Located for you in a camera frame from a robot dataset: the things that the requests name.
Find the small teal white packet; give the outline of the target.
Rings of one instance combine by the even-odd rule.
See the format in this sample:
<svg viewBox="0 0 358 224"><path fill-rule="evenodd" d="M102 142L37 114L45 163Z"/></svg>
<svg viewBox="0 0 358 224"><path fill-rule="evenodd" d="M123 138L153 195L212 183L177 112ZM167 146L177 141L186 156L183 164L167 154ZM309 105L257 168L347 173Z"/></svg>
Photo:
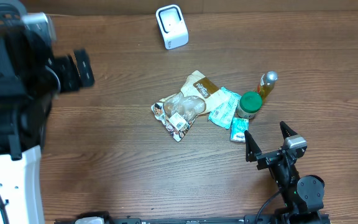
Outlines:
<svg viewBox="0 0 358 224"><path fill-rule="evenodd" d="M231 125L230 140L234 142L246 142L245 131L249 128L249 120L234 117Z"/></svg>

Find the brown Pantree snack pouch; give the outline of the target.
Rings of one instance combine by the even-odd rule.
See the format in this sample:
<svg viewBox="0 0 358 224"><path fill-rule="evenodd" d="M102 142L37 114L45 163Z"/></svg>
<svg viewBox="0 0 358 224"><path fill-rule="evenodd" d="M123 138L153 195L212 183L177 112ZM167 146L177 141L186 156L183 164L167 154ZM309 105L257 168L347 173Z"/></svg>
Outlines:
<svg viewBox="0 0 358 224"><path fill-rule="evenodd" d="M221 106L228 96L209 78L196 70L176 94L154 103L150 109L174 140L181 141L196 118Z"/></svg>

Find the green lidded jar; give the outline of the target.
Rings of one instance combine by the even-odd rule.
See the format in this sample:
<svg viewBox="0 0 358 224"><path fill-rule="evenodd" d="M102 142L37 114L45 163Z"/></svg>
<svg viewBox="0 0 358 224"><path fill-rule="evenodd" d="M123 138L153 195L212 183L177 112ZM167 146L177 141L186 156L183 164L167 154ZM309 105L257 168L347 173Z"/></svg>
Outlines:
<svg viewBox="0 0 358 224"><path fill-rule="evenodd" d="M261 109L263 101L261 96L254 91L248 91L239 100L236 112L240 118L252 119Z"/></svg>

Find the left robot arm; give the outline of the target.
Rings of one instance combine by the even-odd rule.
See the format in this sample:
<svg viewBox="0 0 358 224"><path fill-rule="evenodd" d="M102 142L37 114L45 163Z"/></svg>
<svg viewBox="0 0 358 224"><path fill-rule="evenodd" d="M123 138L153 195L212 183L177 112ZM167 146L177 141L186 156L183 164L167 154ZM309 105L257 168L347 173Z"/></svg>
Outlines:
<svg viewBox="0 0 358 224"><path fill-rule="evenodd" d="M0 12L0 223L43 223L40 159L53 99L94 85L85 50L56 57L51 18Z"/></svg>

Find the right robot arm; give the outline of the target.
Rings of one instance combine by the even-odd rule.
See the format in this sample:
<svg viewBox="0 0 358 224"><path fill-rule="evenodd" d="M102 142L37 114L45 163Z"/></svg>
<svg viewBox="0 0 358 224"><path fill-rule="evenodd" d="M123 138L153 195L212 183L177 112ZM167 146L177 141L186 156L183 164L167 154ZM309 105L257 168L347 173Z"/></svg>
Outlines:
<svg viewBox="0 0 358 224"><path fill-rule="evenodd" d="M278 150L263 153L251 133L245 131L246 161L256 162L258 170L268 169L276 182L278 192L271 196L256 215L246 215L246 223L291 223L325 224L330 223L328 215L319 211L324 208L324 180L317 175L300 177L295 164L303 157L307 142L304 137L292 130L285 122L280 122L284 139ZM262 215L267 205L278 195L285 206L270 215Z"/></svg>

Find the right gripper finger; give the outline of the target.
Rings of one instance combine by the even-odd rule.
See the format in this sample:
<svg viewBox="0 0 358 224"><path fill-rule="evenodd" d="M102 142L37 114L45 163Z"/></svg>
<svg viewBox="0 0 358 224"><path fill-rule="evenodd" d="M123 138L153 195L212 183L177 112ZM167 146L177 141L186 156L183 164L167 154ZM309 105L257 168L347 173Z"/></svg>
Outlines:
<svg viewBox="0 0 358 224"><path fill-rule="evenodd" d="M292 128L290 128L284 121L280 122L280 129L282 132L283 139L298 134L294 130L292 130Z"/></svg>
<svg viewBox="0 0 358 224"><path fill-rule="evenodd" d="M254 162L257 160L257 157L262 154L262 151L260 150L250 132L245 131L244 134L246 139L246 161Z"/></svg>

